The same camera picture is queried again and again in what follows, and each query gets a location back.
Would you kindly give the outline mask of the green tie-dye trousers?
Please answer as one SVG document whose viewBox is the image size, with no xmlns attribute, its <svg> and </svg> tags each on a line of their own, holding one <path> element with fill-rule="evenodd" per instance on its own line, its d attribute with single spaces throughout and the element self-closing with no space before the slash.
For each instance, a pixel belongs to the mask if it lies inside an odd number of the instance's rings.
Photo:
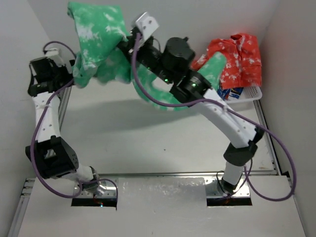
<svg viewBox="0 0 316 237">
<path fill-rule="evenodd" d="M 75 31 L 79 39 L 80 50 L 73 67 L 75 84 L 84 88 L 92 78 L 96 78 L 101 84 L 107 84 L 116 80 L 133 84 L 137 94 L 144 101 L 161 110 L 181 110 L 169 108 L 150 102 L 136 87 L 131 71 L 131 63 L 118 49 L 118 43 L 127 39 L 132 33 L 125 27 L 122 11 L 116 5 L 95 5 L 78 2 L 68 3 L 68 15 L 74 20 Z M 211 60 L 201 69 L 204 73 L 210 73 L 207 78 L 217 91 L 219 76 L 225 66 L 226 58 L 222 53 L 216 53 Z M 141 82 L 153 92 L 158 92 L 159 98 L 169 102 L 175 102 L 167 93 L 171 85 L 154 76 L 144 69 L 139 70 Z"/>
</svg>

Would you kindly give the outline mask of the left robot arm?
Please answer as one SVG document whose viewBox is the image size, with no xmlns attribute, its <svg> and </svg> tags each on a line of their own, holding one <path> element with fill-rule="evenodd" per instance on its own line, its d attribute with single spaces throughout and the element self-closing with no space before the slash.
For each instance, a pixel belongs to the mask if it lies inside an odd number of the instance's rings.
<svg viewBox="0 0 316 237">
<path fill-rule="evenodd" d="M 91 166 L 80 164 L 74 149 L 60 133 L 60 92 L 73 85 L 73 77 L 59 54 L 47 52 L 30 61 L 31 83 L 28 94 L 36 112 L 36 129 L 25 148 L 38 177 L 77 182 L 82 191 L 95 196 L 100 182 Z"/>
</svg>

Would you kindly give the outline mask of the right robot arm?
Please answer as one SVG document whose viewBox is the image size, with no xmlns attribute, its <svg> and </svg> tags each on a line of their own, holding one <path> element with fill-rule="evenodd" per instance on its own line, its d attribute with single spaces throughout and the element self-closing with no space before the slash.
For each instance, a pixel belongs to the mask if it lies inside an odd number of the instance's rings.
<svg viewBox="0 0 316 237">
<path fill-rule="evenodd" d="M 126 40 L 118 43 L 118 49 L 131 63 L 131 71 L 136 87 L 141 94 L 156 105 L 169 108 L 188 107 L 195 109 L 207 118 L 229 140 L 223 157 L 226 161 L 218 188 L 226 196 L 232 196 L 238 186 L 244 166 L 252 160 L 257 143 L 264 130 L 255 122 L 236 113 L 217 94 L 214 85 L 202 70 L 190 68 L 195 52 L 188 44 L 188 38 L 172 37 L 167 40 L 164 51 L 153 45 L 153 36 L 144 35 L 133 28 Z M 159 98 L 160 93 L 153 92 L 141 82 L 140 69 L 152 73 L 171 85 L 167 95 L 175 99 L 169 102 Z"/>
</svg>

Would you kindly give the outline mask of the blue patterned garment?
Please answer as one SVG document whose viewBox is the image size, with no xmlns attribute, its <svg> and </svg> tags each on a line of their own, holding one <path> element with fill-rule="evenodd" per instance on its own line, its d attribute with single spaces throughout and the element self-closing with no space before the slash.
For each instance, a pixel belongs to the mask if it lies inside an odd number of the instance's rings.
<svg viewBox="0 0 316 237">
<path fill-rule="evenodd" d="M 223 89 L 222 87 L 219 87 L 217 93 L 223 100 L 230 101 L 232 99 L 239 99 L 243 92 L 243 89 L 243 87 L 236 87 L 231 89 Z"/>
</svg>

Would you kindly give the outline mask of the orange tie-dye shirt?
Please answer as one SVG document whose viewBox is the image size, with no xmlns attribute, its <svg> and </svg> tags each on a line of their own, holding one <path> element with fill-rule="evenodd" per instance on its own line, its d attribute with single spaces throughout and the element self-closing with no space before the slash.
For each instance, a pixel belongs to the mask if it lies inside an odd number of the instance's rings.
<svg viewBox="0 0 316 237">
<path fill-rule="evenodd" d="M 222 89 L 262 85 L 262 63 L 257 37 L 239 33 L 229 39 L 213 39 L 192 68 L 199 70 L 216 52 L 227 59 L 220 77 Z"/>
</svg>

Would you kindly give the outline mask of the white plastic basket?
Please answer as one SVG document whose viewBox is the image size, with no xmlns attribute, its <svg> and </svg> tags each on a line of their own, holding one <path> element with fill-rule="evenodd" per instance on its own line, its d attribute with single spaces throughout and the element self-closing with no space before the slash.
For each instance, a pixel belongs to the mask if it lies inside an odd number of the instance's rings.
<svg viewBox="0 0 316 237">
<path fill-rule="evenodd" d="M 259 86 L 244 87 L 239 99 L 232 99 L 226 101 L 227 104 L 248 103 L 260 100 L 262 98 L 262 91 Z"/>
</svg>

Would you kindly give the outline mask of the white front cover panel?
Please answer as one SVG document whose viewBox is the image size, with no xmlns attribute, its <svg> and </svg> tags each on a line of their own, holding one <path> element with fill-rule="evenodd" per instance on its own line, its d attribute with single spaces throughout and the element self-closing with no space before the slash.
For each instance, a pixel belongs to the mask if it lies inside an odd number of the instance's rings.
<svg viewBox="0 0 316 237">
<path fill-rule="evenodd" d="M 120 178 L 116 207 L 74 207 L 35 182 L 21 237 L 302 237 L 293 199 L 209 207 L 201 178 Z"/>
</svg>

